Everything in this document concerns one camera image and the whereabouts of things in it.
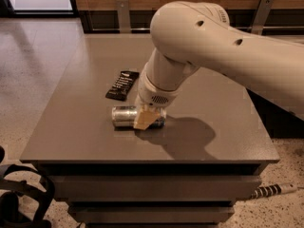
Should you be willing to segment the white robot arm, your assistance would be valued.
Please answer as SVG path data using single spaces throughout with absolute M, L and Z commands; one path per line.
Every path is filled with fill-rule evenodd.
M 154 50 L 139 79 L 136 129 L 155 122 L 201 67 L 304 119 L 303 45 L 238 30 L 223 7 L 185 1 L 160 7 L 150 35 Z

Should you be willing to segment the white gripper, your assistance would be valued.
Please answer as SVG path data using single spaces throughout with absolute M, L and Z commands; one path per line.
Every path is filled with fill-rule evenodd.
M 145 130 L 160 116 L 158 107 L 166 108 L 177 98 L 180 91 L 165 91 L 156 88 L 147 77 L 147 66 L 144 66 L 139 82 L 138 92 L 135 100 L 137 116 L 134 120 L 134 128 Z

